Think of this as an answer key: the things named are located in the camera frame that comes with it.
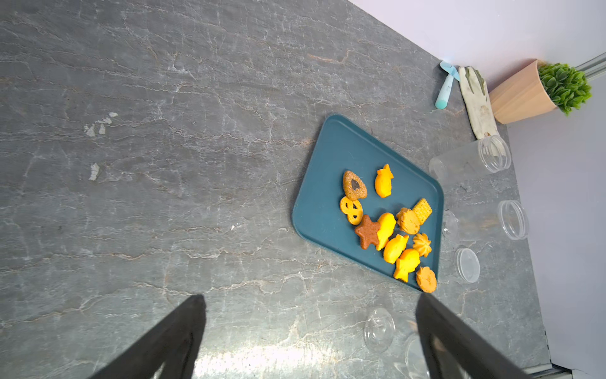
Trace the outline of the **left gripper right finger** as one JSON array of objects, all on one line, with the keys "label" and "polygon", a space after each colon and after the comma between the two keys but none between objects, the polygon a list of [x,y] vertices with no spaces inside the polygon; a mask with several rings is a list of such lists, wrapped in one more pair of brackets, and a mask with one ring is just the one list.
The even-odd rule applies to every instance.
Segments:
[{"label": "left gripper right finger", "polygon": [[431,378],[528,378],[434,296],[421,294],[416,320]]}]

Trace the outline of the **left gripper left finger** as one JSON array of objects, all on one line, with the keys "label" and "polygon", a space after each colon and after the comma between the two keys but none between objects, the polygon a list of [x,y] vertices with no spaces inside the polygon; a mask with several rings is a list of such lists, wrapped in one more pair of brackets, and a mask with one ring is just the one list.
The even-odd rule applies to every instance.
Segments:
[{"label": "left gripper left finger", "polygon": [[94,378],[191,378],[207,321],[203,295],[192,295]]}]

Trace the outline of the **clear jar with cookies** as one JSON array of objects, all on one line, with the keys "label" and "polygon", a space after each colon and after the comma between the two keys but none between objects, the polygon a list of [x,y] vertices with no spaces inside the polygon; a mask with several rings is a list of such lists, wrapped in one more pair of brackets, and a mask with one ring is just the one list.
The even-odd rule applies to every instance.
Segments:
[{"label": "clear jar with cookies", "polygon": [[520,201],[502,200],[478,205],[459,205],[447,210],[442,234],[454,241],[524,240],[530,223]]}]

